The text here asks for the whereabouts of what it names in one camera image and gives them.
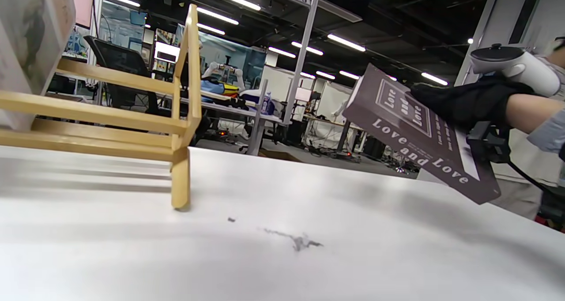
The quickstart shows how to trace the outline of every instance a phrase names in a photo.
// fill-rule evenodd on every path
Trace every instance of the plastic bottle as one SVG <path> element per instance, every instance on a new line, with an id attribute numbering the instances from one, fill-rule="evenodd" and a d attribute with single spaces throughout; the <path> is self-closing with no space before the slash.
<path id="1" fill-rule="evenodd" d="M 270 104 L 271 104 L 271 92 L 269 91 L 265 94 L 265 98 L 263 98 L 263 104 L 261 104 L 261 114 L 268 114 Z"/>

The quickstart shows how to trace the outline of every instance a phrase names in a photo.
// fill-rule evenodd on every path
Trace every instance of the dark mark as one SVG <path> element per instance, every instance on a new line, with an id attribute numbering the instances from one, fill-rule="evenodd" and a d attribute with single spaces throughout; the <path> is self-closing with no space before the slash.
<path id="1" fill-rule="evenodd" d="M 276 230 L 270 230 L 270 229 L 266 229 L 266 228 L 263 229 L 263 230 L 267 234 L 274 234 L 274 235 L 279 235 L 279 236 L 288 237 L 288 238 L 292 239 L 292 241 L 294 243 L 294 250 L 297 251 L 297 252 L 301 251 L 303 249 L 309 248 L 311 245 L 313 245 L 314 247 L 323 247 L 324 246 L 317 241 L 309 240 L 308 235 L 306 235 L 306 234 L 303 237 L 295 237 L 293 235 L 281 233 L 280 231 L 276 231 Z"/>

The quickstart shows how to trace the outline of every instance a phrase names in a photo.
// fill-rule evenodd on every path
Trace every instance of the hand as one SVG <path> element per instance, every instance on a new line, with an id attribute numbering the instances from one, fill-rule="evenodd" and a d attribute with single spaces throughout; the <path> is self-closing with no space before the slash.
<path id="1" fill-rule="evenodd" d="M 443 120 L 463 130 L 471 130 L 479 121 L 509 125 L 506 120 L 506 105 L 510 96 L 535 94 L 525 84 L 495 76 L 483 77 L 474 84 L 454 88 L 418 84 L 413 86 L 411 93 Z"/>

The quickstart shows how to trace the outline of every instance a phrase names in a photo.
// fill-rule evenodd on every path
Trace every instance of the wooden rack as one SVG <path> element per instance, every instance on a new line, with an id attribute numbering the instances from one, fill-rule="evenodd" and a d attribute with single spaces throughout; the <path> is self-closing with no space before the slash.
<path id="1" fill-rule="evenodd" d="M 0 109 L 135 128 L 168 135 L 35 119 L 30 132 L 0 130 L 0 145 L 171 162 L 172 206 L 182 211 L 188 209 L 190 207 L 188 144 L 202 118 L 200 45 L 197 23 L 196 5 L 192 4 L 186 17 L 186 28 L 180 47 L 181 54 L 177 62 L 178 66 L 183 66 L 186 59 L 183 53 L 189 53 L 190 102 L 187 120 L 180 119 L 182 68 L 175 69 L 173 82 L 168 83 L 65 59 L 61 60 L 57 67 L 58 72 L 65 74 L 83 76 L 140 90 L 171 94 L 173 96 L 171 118 L 0 90 Z"/>

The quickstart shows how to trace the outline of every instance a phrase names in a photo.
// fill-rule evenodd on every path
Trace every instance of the book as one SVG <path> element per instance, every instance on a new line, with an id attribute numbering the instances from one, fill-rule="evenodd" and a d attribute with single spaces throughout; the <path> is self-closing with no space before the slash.
<path id="1" fill-rule="evenodd" d="M 74 24 L 73 0 L 0 0 L 0 90 L 45 94 Z M 0 110 L 0 126 L 29 130 L 34 117 Z"/>
<path id="2" fill-rule="evenodd" d="M 500 196 L 490 162 L 473 155 L 466 134 L 372 64 L 357 81 L 343 116 L 473 202 Z"/>

